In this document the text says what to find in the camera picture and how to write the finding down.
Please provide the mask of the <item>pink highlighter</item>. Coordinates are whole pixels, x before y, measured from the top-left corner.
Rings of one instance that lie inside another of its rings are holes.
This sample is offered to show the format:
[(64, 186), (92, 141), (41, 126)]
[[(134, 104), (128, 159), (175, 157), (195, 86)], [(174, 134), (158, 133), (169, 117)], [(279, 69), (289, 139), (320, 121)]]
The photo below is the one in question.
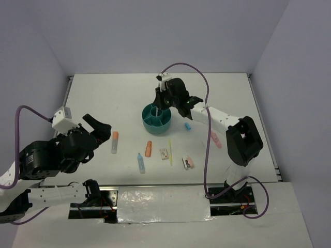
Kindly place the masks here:
[(221, 142), (220, 142), (217, 134), (214, 131), (211, 131), (210, 137), (213, 140), (213, 142), (215, 143), (216, 147), (218, 149), (221, 149), (222, 148), (222, 144), (221, 144)]

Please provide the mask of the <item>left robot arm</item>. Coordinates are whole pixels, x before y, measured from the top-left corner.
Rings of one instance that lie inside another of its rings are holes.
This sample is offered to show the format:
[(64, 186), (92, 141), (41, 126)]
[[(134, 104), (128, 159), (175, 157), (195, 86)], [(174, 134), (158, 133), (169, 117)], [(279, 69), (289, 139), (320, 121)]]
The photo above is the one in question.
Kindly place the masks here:
[(27, 213), (60, 204), (87, 204), (95, 206), (102, 196), (98, 182), (89, 179), (65, 187), (42, 188), (40, 183), (59, 173), (72, 174), (80, 164), (94, 157), (94, 151), (111, 137), (111, 126), (101, 123), (90, 114), (83, 116), (92, 128), (88, 132), (72, 121), (63, 110), (52, 118), (52, 128), (58, 136), (49, 141), (35, 141), (20, 153), (1, 176), (6, 186), (1, 189), (1, 223), (17, 224)]

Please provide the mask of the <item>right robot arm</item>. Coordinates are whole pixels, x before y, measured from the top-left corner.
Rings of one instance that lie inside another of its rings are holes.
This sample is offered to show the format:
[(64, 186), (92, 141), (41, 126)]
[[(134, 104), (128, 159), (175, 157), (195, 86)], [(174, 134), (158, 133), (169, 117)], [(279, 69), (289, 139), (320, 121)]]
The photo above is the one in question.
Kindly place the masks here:
[(154, 104), (161, 110), (174, 107), (178, 113), (193, 121), (208, 126), (226, 138), (229, 158), (232, 160), (230, 172), (224, 182), (223, 195), (230, 202), (237, 202), (247, 185), (250, 162), (263, 148), (263, 142), (254, 120), (245, 116), (239, 118), (213, 108), (201, 98), (191, 96), (180, 78), (171, 78), (165, 74), (157, 76), (159, 82), (155, 89)]

